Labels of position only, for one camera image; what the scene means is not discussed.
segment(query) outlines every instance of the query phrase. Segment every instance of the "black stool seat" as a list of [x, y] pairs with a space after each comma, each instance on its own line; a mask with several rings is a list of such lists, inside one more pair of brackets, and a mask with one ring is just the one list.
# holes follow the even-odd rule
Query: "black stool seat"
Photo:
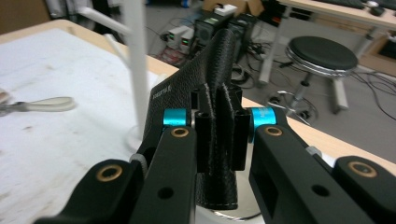
[[358, 64], [358, 59], [350, 49], [321, 37], [293, 38], [289, 48], [301, 59], [328, 69], [349, 70]]

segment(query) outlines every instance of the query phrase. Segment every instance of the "cardboard box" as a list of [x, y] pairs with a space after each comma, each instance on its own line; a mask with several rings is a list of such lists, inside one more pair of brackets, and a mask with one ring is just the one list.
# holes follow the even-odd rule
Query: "cardboard box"
[[235, 16], [241, 13], [259, 16], [264, 11], [261, 0], [205, 0], [202, 9], [206, 11], [213, 11], [218, 6], [218, 4], [230, 4], [236, 6], [238, 9], [235, 12]]

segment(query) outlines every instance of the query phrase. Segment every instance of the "electronic equipment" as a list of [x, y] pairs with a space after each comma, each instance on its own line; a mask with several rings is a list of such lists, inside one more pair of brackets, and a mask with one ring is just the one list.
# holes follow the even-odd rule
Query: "electronic equipment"
[[181, 37], [191, 28], [187, 26], [179, 26], [168, 31], [168, 43], [167, 46], [171, 49], [178, 49], [181, 41]]
[[206, 46], [218, 30], [227, 27], [232, 17], [232, 14], [220, 16], [214, 12], [204, 12], [204, 15], [195, 21], [194, 36], [198, 38], [198, 45]]
[[181, 36], [180, 41], [180, 51], [184, 54], [188, 54], [190, 52], [190, 47], [192, 45], [194, 38], [194, 30], [190, 29], [184, 35]]
[[233, 53], [235, 62], [238, 62], [246, 52], [256, 20], [256, 17], [250, 14], [240, 14], [228, 23], [227, 28], [233, 31], [236, 38], [235, 52]]
[[386, 57], [396, 59], [396, 39], [392, 37], [387, 44], [378, 52]]
[[322, 3], [329, 3], [342, 7], [353, 7], [357, 9], [364, 9], [364, 4], [361, 0], [314, 0]]

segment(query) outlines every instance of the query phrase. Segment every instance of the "stool leg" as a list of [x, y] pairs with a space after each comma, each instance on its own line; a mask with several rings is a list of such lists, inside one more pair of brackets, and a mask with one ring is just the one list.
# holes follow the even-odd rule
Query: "stool leg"
[[293, 109], [295, 106], [297, 106], [300, 101], [304, 99], [304, 95], [306, 90], [309, 87], [309, 81], [311, 80], [313, 74], [308, 73], [303, 81], [301, 81], [300, 86], [298, 87], [297, 91], [294, 93], [294, 96], [292, 100], [289, 102], [289, 108]]

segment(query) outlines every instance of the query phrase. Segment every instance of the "hole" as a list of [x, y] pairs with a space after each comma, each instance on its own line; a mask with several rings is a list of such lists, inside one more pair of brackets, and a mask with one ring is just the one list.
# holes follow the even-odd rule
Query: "hole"
[[351, 161], [348, 164], [348, 167], [355, 174], [360, 176], [369, 177], [369, 178], [373, 178], [377, 176], [376, 170], [372, 166], [363, 163], [361, 161]]
[[282, 130], [275, 128], [275, 127], [266, 127], [265, 132], [272, 136], [282, 135]]
[[109, 168], [109, 169], [107, 169], [107, 170], [102, 172], [102, 176], [106, 177], [106, 178], [109, 178], [109, 177], [115, 175], [116, 173], [117, 173], [117, 169]]
[[162, 188], [158, 190], [158, 197], [164, 200], [172, 198], [173, 194], [174, 192], [171, 188]]
[[176, 129], [172, 130], [171, 134], [174, 137], [185, 137], [185, 136], [187, 136], [187, 134], [189, 134], [189, 130], [187, 130], [185, 128], [176, 128]]
[[186, 131], [185, 130], [182, 130], [182, 129], [177, 129], [177, 130], [175, 130], [175, 134], [183, 134], [183, 133], [185, 133]]
[[207, 117], [209, 117], [209, 114], [208, 113], [198, 113], [198, 116], [202, 117], [202, 118], [207, 118]]
[[328, 197], [330, 192], [321, 185], [314, 185], [312, 186], [312, 190], [319, 196]]
[[117, 179], [122, 173], [119, 165], [112, 164], [102, 167], [96, 174], [96, 178], [102, 182], [108, 182]]

